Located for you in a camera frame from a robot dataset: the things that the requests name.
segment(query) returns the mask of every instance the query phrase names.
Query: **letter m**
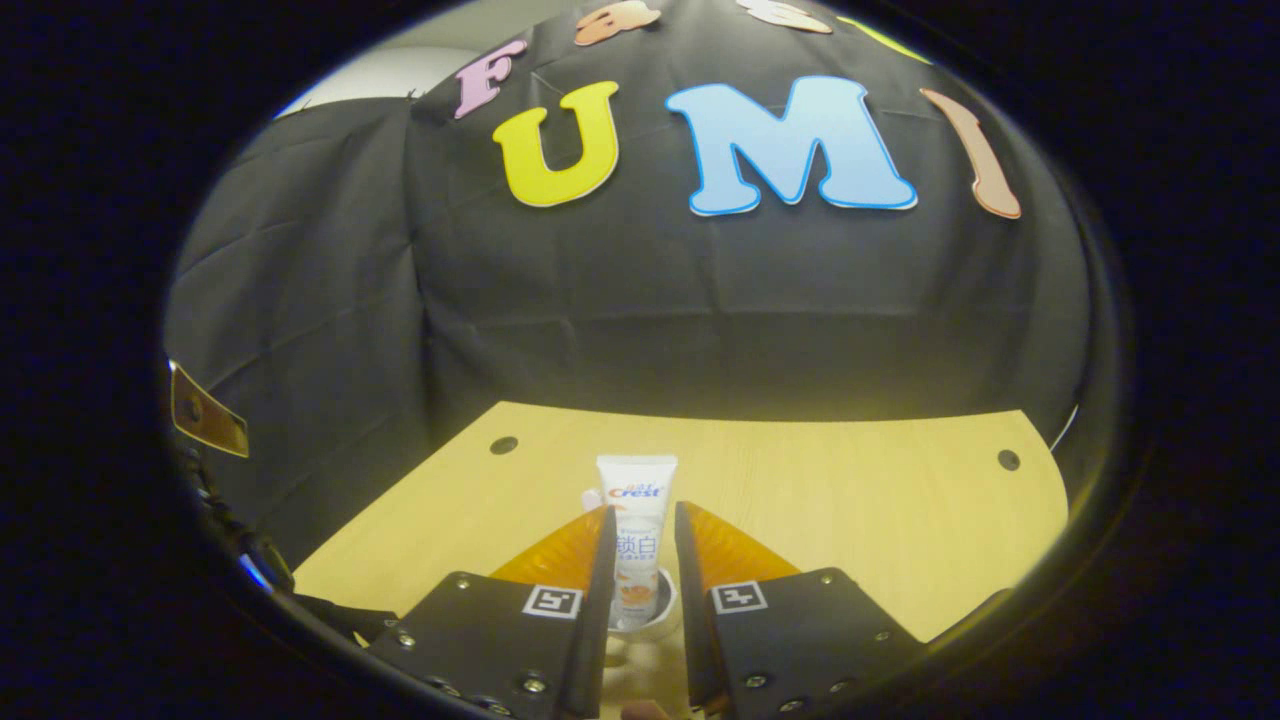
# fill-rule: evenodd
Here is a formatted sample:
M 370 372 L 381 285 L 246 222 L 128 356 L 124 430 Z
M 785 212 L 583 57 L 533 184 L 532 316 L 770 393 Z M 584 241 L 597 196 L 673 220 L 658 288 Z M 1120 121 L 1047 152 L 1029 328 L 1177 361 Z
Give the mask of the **letter m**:
M 822 145 L 828 168 L 818 183 L 823 200 L 841 208 L 913 208 L 915 188 L 893 168 L 865 95 L 865 87 L 846 78 L 797 78 L 781 119 L 723 83 L 672 95 L 667 109 L 689 122 L 703 182 L 689 206 L 698 215 L 727 215 L 760 204 L 760 191 L 742 179 L 735 152 L 794 205 L 804 197 L 814 150 Z

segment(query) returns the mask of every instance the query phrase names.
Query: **letter u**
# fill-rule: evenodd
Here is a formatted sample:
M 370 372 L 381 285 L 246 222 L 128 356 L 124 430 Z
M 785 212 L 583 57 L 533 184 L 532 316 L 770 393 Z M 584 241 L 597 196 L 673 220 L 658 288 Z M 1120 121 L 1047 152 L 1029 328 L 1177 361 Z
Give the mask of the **letter u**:
M 596 82 L 561 99 L 561 108 L 573 110 L 582 137 L 582 158 L 572 168 L 550 170 L 543 156 L 539 127 L 547 110 L 532 108 L 512 117 L 493 131 L 502 146 L 511 193 L 525 205 L 550 208 L 590 195 L 613 174 L 618 165 L 618 136 L 613 127 L 609 96 L 618 83 Z

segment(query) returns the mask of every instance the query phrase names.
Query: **black cloth backdrop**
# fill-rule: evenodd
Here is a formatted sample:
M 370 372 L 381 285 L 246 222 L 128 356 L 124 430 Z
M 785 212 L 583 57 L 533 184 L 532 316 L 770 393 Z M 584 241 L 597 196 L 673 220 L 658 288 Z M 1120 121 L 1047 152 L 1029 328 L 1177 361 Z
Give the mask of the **black cloth backdrop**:
M 196 218 L 165 348 L 248 420 L 251 457 L 211 470 L 291 565 L 499 400 L 805 420 L 1020 409 L 1046 442 L 1066 423 L 1087 374 L 1088 264 L 1053 169 L 1009 118 L 822 6 L 797 3 L 833 35 L 673 1 L 653 4 L 649 28 L 576 46 L 576 20 L 605 4 L 520 35 L 498 96 L 461 120 L 451 79 L 270 123 Z M 867 87 L 919 204 L 827 204 L 819 151 L 799 204 L 741 163 L 759 208 L 694 215 L 692 141 L 666 97 L 724 82 L 781 114 L 812 74 Z M 581 146 L 559 99 L 604 79 L 620 85 L 612 177 L 563 205 L 518 202 L 493 129 L 547 108 L 548 165 L 568 167 Z M 977 204 L 922 87 L 978 115 L 1021 218 Z

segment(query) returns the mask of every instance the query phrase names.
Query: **foam letter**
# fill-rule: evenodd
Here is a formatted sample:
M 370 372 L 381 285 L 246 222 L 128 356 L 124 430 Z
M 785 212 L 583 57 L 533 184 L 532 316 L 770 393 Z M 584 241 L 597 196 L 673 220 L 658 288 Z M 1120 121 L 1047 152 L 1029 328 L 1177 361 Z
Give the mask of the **foam letter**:
M 588 46 L 602 40 L 608 40 L 625 29 L 644 27 L 662 15 L 658 10 L 650 10 L 643 0 L 626 0 L 605 5 L 599 10 L 577 20 L 577 36 L 573 42 Z
M 502 82 L 507 79 L 507 76 L 511 74 L 511 56 L 520 55 L 526 47 L 529 44 L 524 40 L 512 40 L 458 70 L 458 74 L 453 77 L 458 78 L 461 85 L 462 102 L 453 113 L 453 119 L 458 119 L 497 97 L 498 88 L 489 85 L 489 81 Z
M 609 96 L 617 91 L 618 83 L 604 81 L 561 99 L 561 108 L 577 114 L 577 129 L 582 136 L 582 158 L 564 170 L 548 169 L 543 156 L 538 128 L 547 110 L 525 110 L 493 131 L 494 142 L 502 146 L 507 184 L 516 200 L 534 208 L 550 208 L 589 195 L 613 174 L 618 165 L 618 136 Z
M 884 35 L 882 32 L 877 32 L 877 31 L 874 31 L 874 29 L 864 26 L 863 23 L 860 23 L 858 20 L 854 20 L 854 19 L 850 19 L 850 18 L 841 18 L 840 15 L 836 15 L 836 19 L 840 20 L 840 22 L 842 22 L 842 23 L 849 23 L 849 24 L 856 27 L 858 29 L 860 29 L 860 31 L 865 32 L 868 36 L 870 36 L 870 38 L 874 40 L 876 42 L 879 42 L 881 45 L 883 45 L 884 47 L 888 47 L 890 50 L 893 50 L 895 53 L 901 53 L 902 55 L 906 55 L 908 58 L 911 58 L 914 60 L 919 60 L 919 61 L 924 63 L 925 65 L 932 65 L 933 64 L 933 63 L 925 60 L 924 56 L 920 55 L 919 53 L 915 53 L 915 51 L 910 50 L 908 46 L 905 46 L 901 42 L 893 40 L 892 37 L 890 37 L 890 36 L 887 36 L 887 35 Z
M 1023 217 L 1023 206 L 1009 188 L 1005 172 L 1000 168 L 1000 159 L 978 127 L 978 118 L 968 108 L 941 92 L 922 87 L 920 94 L 942 110 L 960 136 L 960 142 L 969 154 L 969 164 L 973 165 L 973 196 L 978 200 L 978 205 L 1001 218 Z
M 703 85 L 667 99 L 689 122 L 703 186 L 689 199 L 698 215 L 746 213 L 760 191 L 742 181 L 735 151 L 759 170 L 783 202 L 804 196 L 814 149 L 820 143 L 829 172 L 818 193 L 841 208 L 905 210 L 915 188 L 899 177 L 881 141 L 861 85 L 837 77 L 803 77 L 791 86 L 782 119 L 737 90 Z
M 737 4 L 746 8 L 746 13 L 758 20 L 808 32 L 831 32 L 831 28 L 826 23 L 810 18 L 809 13 L 786 3 L 774 3 L 773 0 L 737 0 Z

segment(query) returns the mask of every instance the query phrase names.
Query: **screw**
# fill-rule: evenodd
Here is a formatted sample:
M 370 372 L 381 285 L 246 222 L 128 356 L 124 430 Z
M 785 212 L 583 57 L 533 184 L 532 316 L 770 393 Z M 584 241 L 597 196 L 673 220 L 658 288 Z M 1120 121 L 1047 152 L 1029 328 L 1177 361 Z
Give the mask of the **screw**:
M 457 688 L 451 685 L 443 678 L 428 678 L 426 684 L 431 685 L 433 688 L 440 691 L 444 694 L 451 694 L 453 697 L 462 697 L 462 693 L 460 693 Z
M 200 398 L 196 397 L 195 395 L 187 398 L 187 416 L 196 423 L 198 423 L 200 418 L 204 416 L 204 411 L 200 407 Z
M 1006 470 L 1016 470 L 1018 466 L 1023 464 L 1023 461 L 1018 459 L 1018 454 L 1012 450 L 1001 450 L 1000 455 L 996 456 L 996 460 L 1000 460 L 1000 466 Z
M 512 450 L 516 450 L 517 445 L 520 445 L 520 441 L 511 436 L 500 437 L 493 441 L 493 445 L 489 446 L 489 452 L 494 455 L 506 455 Z

